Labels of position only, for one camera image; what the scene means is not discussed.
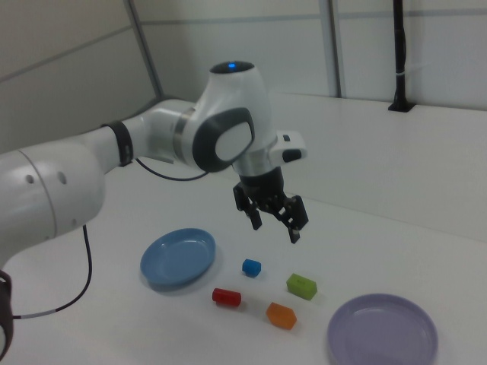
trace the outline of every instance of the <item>blue plate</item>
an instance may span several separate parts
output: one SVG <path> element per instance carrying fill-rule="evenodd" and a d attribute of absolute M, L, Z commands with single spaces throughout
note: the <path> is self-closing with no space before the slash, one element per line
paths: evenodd
<path fill-rule="evenodd" d="M 149 283 L 181 285 L 197 278 L 215 260 L 215 239 L 205 230 L 185 228 L 170 232 L 144 252 L 142 274 Z"/>

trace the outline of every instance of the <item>black cable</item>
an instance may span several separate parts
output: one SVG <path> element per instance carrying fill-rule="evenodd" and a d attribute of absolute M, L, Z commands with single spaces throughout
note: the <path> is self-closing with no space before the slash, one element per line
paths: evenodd
<path fill-rule="evenodd" d="M 64 306 L 60 306 L 56 309 L 51 309 L 47 310 L 45 312 L 39 312 L 39 313 L 32 313 L 32 314 L 23 314 L 21 316 L 14 316 L 14 319 L 27 319 L 27 318 L 36 318 L 36 317 L 42 317 L 42 316 L 47 316 L 48 314 L 60 312 L 63 309 L 68 308 L 69 306 L 72 306 L 74 303 L 76 303 L 81 297 L 83 297 L 84 293 L 90 286 L 91 282 L 91 273 L 93 272 L 93 262 L 91 261 L 91 250 L 90 250 L 90 241 L 88 239 L 88 232 L 86 230 L 86 224 L 83 226 L 83 235 L 84 235 L 84 244 L 86 245 L 86 253 L 88 255 L 88 279 L 86 280 L 86 284 L 84 285 L 83 290 L 81 291 L 78 296 L 73 299 L 71 302 L 65 304 Z"/>
<path fill-rule="evenodd" d="M 144 167 L 149 173 L 153 173 L 155 176 L 159 176 L 159 177 L 162 177 L 163 179 L 167 179 L 167 180 L 171 180 L 171 181 L 193 181 L 193 180 L 197 180 L 197 179 L 201 179 L 202 177 L 208 175 L 208 173 L 202 173 L 201 175 L 198 175 L 198 176 L 194 176 L 194 177 L 187 177 L 187 178 L 179 178 L 179 177 L 171 177 L 171 176 L 166 176 L 166 175 L 162 175 L 156 171 L 153 171 L 153 169 L 151 169 L 150 167 L 148 167 L 147 165 L 145 165 L 142 161 L 140 161 L 138 158 L 135 159 L 137 161 L 137 163 Z"/>
<path fill-rule="evenodd" d="M 160 173 L 158 173 L 156 171 L 153 171 L 153 169 L 151 169 L 150 167 L 148 167 L 145 164 L 143 164 L 138 158 L 136 158 L 135 160 L 138 162 L 138 164 L 140 166 L 144 167 L 149 173 L 153 173 L 155 176 L 159 176 L 159 177 L 161 177 L 163 179 L 168 179 L 168 180 L 171 180 L 171 181 L 193 181 L 193 180 L 201 179 L 202 177 L 208 175 L 208 173 L 203 173 L 201 175 L 194 176 L 194 177 L 188 177 L 188 178 L 177 178 L 177 177 L 165 176 L 165 175 L 162 175 L 162 174 L 160 174 Z M 88 231 L 86 229 L 86 225 L 83 226 L 83 235 L 84 235 L 84 244 L 86 245 L 86 253 L 87 253 L 87 256 L 88 256 L 88 278 L 86 280 L 86 284 L 84 285 L 83 290 L 81 291 L 81 293 L 78 294 L 75 299 L 73 299 L 69 303 L 66 303 L 64 306 L 60 306 L 58 308 L 51 309 L 51 310 L 47 310 L 47 311 L 44 311 L 44 312 L 16 315 L 16 316 L 13 316 L 14 319 L 36 318 L 36 317 L 47 316 L 49 314 L 53 314 L 53 313 L 56 313 L 56 312 L 60 312 L 63 309 L 66 309 L 69 306 L 72 306 L 81 297 L 83 297 L 84 293 L 86 292 L 86 290 L 90 286 L 91 274 L 93 273 L 93 262 L 91 261 L 90 240 L 88 239 Z"/>

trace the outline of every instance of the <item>blue cube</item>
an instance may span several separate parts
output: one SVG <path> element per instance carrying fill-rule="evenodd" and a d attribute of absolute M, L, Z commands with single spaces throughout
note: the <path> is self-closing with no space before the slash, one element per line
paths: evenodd
<path fill-rule="evenodd" d="M 246 259 L 242 264 L 242 271 L 250 278 L 255 278 L 260 273 L 260 269 L 261 264 L 258 261 Z"/>

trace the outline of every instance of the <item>orange hexagonal block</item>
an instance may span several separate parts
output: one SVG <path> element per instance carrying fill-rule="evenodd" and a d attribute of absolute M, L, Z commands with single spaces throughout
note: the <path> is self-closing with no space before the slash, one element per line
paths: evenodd
<path fill-rule="evenodd" d="M 266 315 L 273 325 L 282 329 L 292 329 L 298 320 L 291 308 L 273 302 L 267 308 Z"/>

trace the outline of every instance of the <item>plate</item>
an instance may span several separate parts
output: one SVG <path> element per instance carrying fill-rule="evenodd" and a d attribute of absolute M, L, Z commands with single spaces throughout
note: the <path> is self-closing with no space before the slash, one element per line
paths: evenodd
<path fill-rule="evenodd" d="M 328 347 L 338 365 L 431 365 L 438 335 L 416 304 L 394 295 L 369 294 L 336 311 L 328 325 Z"/>
<path fill-rule="evenodd" d="M 185 228 L 153 242 L 140 261 L 151 284 L 181 285 L 205 272 L 215 260 L 215 239 L 205 230 Z"/>

